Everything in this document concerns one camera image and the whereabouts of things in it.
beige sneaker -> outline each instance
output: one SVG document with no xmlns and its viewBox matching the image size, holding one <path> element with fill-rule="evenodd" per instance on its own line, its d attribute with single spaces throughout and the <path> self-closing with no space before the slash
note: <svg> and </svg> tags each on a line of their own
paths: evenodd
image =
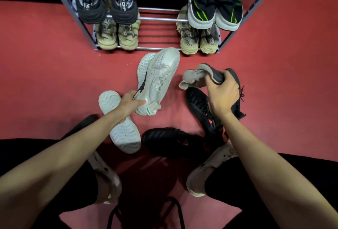
<svg viewBox="0 0 338 229">
<path fill-rule="evenodd" d="M 119 42 L 121 48 L 134 50 L 139 45 L 139 28 L 141 21 L 136 20 L 132 25 L 119 25 Z"/>
<path fill-rule="evenodd" d="M 185 5 L 179 13 L 178 19 L 187 19 L 188 5 Z M 177 22 L 177 30 L 181 35 L 181 51 L 186 55 L 196 54 L 198 51 L 198 30 L 192 28 L 188 22 Z"/>
<path fill-rule="evenodd" d="M 218 48 L 218 32 L 216 24 L 210 29 L 201 30 L 201 40 L 199 47 L 205 54 L 213 54 Z"/>
<path fill-rule="evenodd" d="M 112 50 L 117 47 L 116 23 L 106 18 L 102 23 L 96 24 L 96 39 L 99 47 L 105 50 Z"/>
</svg>

red floor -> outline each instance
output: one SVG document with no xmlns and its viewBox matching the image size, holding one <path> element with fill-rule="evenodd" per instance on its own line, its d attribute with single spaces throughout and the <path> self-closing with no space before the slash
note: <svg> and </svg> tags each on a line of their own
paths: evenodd
<svg viewBox="0 0 338 229">
<path fill-rule="evenodd" d="M 177 85 L 184 70 L 207 62 L 235 69 L 245 85 L 242 122 L 257 137 L 278 152 L 338 161 L 337 1 L 264 1 L 221 54 L 181 57 L 162 109 L 156 116 L 132 116 L 140 133 L 167 126 L 202 133 Z M 94 52 L 62 5 L 1 1 L 0 8 L 1 138 L 59 138 L 100 112 L 101 92 L 137 87 L 137 65 L 146 52 Z M 156 27 L 142 23 L 140 42 L 150 42 L 147 35 L 172 35 L 175 41 L 166 46 L 176 42 L 174 25 Z M 155 158 L 145 148 L 126 155 L 102 145 L 99 153 L 123 182 L 124 229 L 153 228 L 168 195 L 180 201 L 189 229 L 223 228 L 239 212 L 188 194 L 181 182 L 195 164 Z M 92 205 L 61 217 L 73 229 L 102 229 L 113 208 Z M 115 218 L 113 228 L 122 228 L 120 221 Z M 180 228 L 175 208 L 166 224 Z"/>
</svg>

